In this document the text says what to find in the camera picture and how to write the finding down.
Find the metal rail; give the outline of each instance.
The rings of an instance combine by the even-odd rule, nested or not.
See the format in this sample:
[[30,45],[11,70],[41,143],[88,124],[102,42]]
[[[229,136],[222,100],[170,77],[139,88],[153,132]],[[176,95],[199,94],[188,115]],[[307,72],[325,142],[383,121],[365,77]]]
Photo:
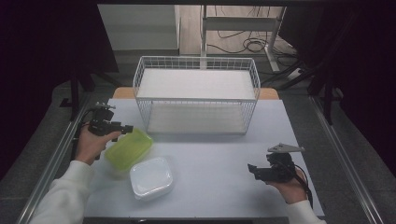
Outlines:
[[334,152],[337,155],[338,160],[340,161],[341,166],[344,169],[344,172],[346,173],[346,177],[348,178],[350,185],[358,196],[363,211],[369,219],[370,223],[385,223],[378,212],[378,209],[372,196],[370,195],[369,190],[364,186],[361,178],[359,177],[355,167],[352,164],[352,161],[349,159],[347,151],[344,149],[343,144],[338,138],[335,129],[327,123],[327,120],[322,114],[323,108],[320,104],[318,97],[310,96],[309,99],[311,100],[311,103],[317,112],[320,123],[323,126],[323,130],[331,141],[332,148],[334,149]]
[[23,210],[21,211],[20,217],[17,219],[16,223],[29,223],[30,219],[35,213],[35,209],[37,208],[39,202],[47,193],[50,183],[52,182],[53,177],[55,177],[55,174],[58,171],[62,159],[64,158],[64,154],[69,148],[71,141],[73,140],[74,134],[78,126],[78,121],[81,120],[89,100],[89,93],[82,94],[80,110],[78,111],[76,118],[73,121],[70,121],[69,125],[67,126],[67,129],[64,132],[64,136],[62,137],[51,158],[49,159],[49,162],[47,163],[43,174],[40,176],[37,184],[35,185],[35,188]]

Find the white plastic container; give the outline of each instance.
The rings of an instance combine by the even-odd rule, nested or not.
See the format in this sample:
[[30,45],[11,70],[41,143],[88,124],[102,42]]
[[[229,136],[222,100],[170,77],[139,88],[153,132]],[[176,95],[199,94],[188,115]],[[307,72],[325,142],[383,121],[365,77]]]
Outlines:
[[173,176],[165,158],[142,161],[132,167],[131,183],[137,200],[149,201],[172,190]]

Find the dark background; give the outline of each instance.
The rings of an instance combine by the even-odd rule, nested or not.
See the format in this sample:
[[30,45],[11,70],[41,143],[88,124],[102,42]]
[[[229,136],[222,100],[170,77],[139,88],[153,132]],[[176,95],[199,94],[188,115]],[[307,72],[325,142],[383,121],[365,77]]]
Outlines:
[[3,177],[45,116],[57,85],[72,72],[87,80],[88,65],[108,72],[118,67],[94,2],[7,0],[0,8]]
[[[357,8],[359,16],[331,62],[333,84],[344,94],[340,104],[349,119],[396,175],[396,3],[359,1]],[[350,9],[288,7],[279,35],[298,50],[307,67],[314,67]]]

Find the hand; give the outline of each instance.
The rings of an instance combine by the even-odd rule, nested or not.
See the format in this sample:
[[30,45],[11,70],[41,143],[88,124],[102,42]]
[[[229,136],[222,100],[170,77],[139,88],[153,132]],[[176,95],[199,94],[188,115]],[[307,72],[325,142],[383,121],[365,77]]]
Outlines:
[[106,148],[106,143],[121,135],[121,132],[109,133],[104,136],[97,136],[88,131],[89,125],[84,125],[81,128],[77,145],[76,161],[82,161],[92,165],[95,157],[100,155],[102,150]]
[[[297,175],[304,180],[304,174],[301,170],[296,169]],[[288,183],[265,182],[267,185],[274,186],[279,190],[286,203],[298,203],[307,200],[306,192],[301,184],[293,178]]]

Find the white wire basket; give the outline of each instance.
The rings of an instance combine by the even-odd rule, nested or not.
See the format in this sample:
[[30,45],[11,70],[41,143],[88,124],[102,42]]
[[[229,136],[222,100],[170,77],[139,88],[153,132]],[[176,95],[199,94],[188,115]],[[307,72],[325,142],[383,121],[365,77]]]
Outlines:
[[145,56],[134,95],[148,133],[245,134],[260,80],[249,58]]

